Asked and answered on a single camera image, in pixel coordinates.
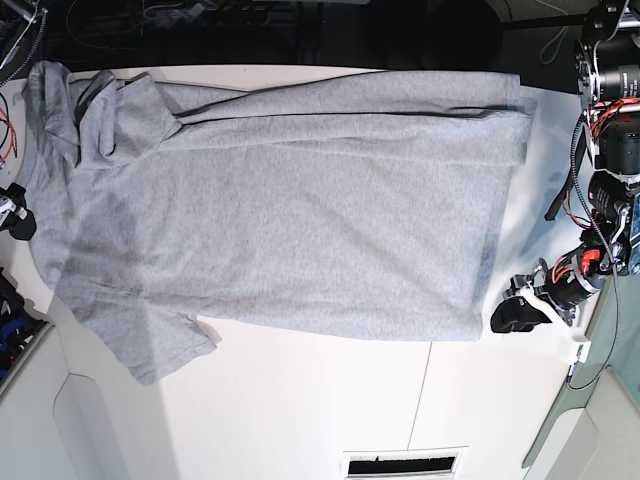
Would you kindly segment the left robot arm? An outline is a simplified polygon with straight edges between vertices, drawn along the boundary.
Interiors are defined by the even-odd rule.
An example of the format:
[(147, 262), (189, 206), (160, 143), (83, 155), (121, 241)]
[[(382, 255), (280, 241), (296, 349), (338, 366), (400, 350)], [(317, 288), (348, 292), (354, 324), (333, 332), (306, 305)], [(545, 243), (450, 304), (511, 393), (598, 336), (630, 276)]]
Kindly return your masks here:
[(491, 316), (499, 334), (571, 326), (578, 307), (614, 275), (639, 272), (639, 4), (602, 1), (575, 44), (582, 111), (567, 178), (544, 218), (560, 211), (580, 243), (553, 265), (516, 275)]

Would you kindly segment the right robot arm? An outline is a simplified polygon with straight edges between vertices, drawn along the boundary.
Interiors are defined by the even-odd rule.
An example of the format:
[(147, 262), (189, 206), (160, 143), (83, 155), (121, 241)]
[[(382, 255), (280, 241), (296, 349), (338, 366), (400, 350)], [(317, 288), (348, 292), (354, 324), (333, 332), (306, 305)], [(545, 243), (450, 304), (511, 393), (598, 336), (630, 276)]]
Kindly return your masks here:
[[(2, 1), (10, 15), (1, 20), (1, 89), (31, 62), (47, 24), (48, 10), (40, 1)], [(10, 156), (18, 157), (18, 135), (7, 97), (1, 93), (1, 169)], [(1, 230), (18, 241), (28, 241), (37, 229), (26, 202), (26, 190), (13, 182), (1, 188)]]

